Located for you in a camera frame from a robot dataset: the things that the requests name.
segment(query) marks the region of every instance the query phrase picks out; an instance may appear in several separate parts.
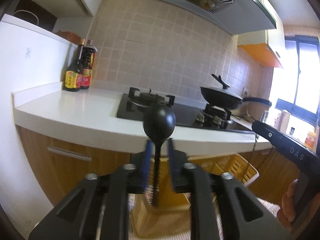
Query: wicker basket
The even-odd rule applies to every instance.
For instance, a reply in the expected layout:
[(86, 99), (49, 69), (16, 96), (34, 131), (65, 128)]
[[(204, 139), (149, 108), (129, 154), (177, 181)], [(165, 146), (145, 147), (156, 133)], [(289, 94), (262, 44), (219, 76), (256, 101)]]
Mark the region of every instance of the wicker basket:
[(81, 37), (78, 36), (77, 34), (73, 33), (73, 32), (61, 32), (61, 31), (58, 31), (55, 33), (56, 35), (66, 39), (67, 41), (70, 41), (76, 45), (79, 44), (80, 40), (81, 40)]
[[(190, 157), (190, 162), (201, 166), (205, 171), (220, 175), (231, 172), (245, 186), (259, 176), (257, 170), (238, 154), (218, 157)], [(153, 164), (149, 184), (152, 184)], [(190, 231), (190, 202), (186, 194), (175, 194), (169, 173), (168, 158), (160, 159), (158, 207), (150, 205), (151, 194), (136, 195), (131, 212), (132, 231), (142, 239), (153, 239), (183, 234)]]

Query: soy sauce bottle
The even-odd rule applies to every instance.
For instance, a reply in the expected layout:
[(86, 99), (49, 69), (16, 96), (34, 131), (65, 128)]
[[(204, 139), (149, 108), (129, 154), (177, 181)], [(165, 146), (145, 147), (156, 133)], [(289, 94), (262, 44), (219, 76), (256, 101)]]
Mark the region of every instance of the soy sauce bottle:
[(91, 83), (92, 77), (92, 55), (96, 52), (94, 46), (92, 46), (93, 41), (88, 40), (86, 46), (84, 46), (82, 53), (82, 65), (83, 65), (83, 77), (81, 82), (81, 89), (88, 89)]
[(71, 91), (71, 92), (77, 92), (80, 89), (77, 88), (77, 85), (79, 85), (79, 75), (81, 75), (81, 70), (79, 65), (81, 64), (81, 54), (82, 54), (82, 49), (84, 46), (84, 40), (81, 39), (78, 45), (78, 49), (76, 51), (76, 55), (72, 63), (69, 65), (66, 71), (66, 80), (65, 80), (65, 85), (64, 85), (64, 90)]

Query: stove burner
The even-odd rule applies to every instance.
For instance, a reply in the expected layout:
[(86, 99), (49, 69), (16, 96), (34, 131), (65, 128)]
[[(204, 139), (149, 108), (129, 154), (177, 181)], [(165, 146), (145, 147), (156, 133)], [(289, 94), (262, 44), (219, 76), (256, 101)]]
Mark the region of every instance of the stove burner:
[(205, 109), (196, 116), (196, 122), (202, 123), (203, 126), (216, 125), (220, 128), (226, 128), (228, 124), (233, 123), (230, 116), (230, 111), (222, 111), (208, 104)]
[(166, 95), (165, 97), (169, 98), (169, 101), (165, 100), (165, 97), (159, 96), (158, 94), (151, 94), (151, 89), (149, 93), (140, 93), (135, 95), (136, 91), (140, 91), (137, 88), (131, 87), (129, 90), (128, 101), (138, 106), (138, 109), (143, 110), (151, 106), (152, 104), (167, 105), (172, 107), (174, 104), (175, 96)]

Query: finger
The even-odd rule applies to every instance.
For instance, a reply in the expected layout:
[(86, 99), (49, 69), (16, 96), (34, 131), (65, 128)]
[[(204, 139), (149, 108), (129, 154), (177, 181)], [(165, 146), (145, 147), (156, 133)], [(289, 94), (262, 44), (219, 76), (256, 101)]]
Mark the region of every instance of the finger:
[(288, 197), (293, 197), (294, 193), (296, 192), (297, 182), (298, 182), (298, 180), (295, 179), (295, 180), (289, 185), (288, 190), (287, 190), (287, 195), (288, 195)]
[(289, 223), (287, 218), (284, 216), (283, 209), (281, 208), (277, 213), (277, 219), (279, 222), (289, 231), (292, 231), (292, 225)]
[(312, 219), (320, 207), (320, 193), (317, 193), (310, 203), (310, 213), (308, 219)]
[(288, 197), (287, 193), (284, 193), (282, 196), (282, 209), (284, 216), (291, 223), (296, 216), (296, 212), (294, 210), (293, 198)]

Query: window frame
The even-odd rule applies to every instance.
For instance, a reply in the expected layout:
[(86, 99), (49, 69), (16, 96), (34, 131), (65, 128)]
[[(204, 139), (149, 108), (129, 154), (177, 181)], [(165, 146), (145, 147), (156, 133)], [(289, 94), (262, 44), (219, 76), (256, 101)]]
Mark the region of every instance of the window frame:
[(319, 116), (319, 112), (320, 112), (320, 104), (318, 104), (318, 110), (317, 110), (317, 113), (315, 114), (315, 113), (310, 112), (302, 107), (297, 106), (296, 99), (297, 99), (297, 93), (298, 93), (299, 76), (301, 73), (301, 70), (300, 70), (300, 43), (315, 45), (317, 47), (318, 56), (319, 56), (319, 60), (320, 60), (319, 38), (314, 37), (314, 36), (295, 35), (295, 36), (285, 36), (284, 39), (286, 41), (295, 41), (296, 42), (297, 54), (298, 54), (297, 86), (296, 86), (296, 93), (295, 93), (293, 104), (279, 98), (276, 103), (275, 108), (279, 109), (279, 110), (287, 110), (291, 115), (315, 126), (315, 125), (317, 125), (317, 121), (318, 121), (318, 116)]

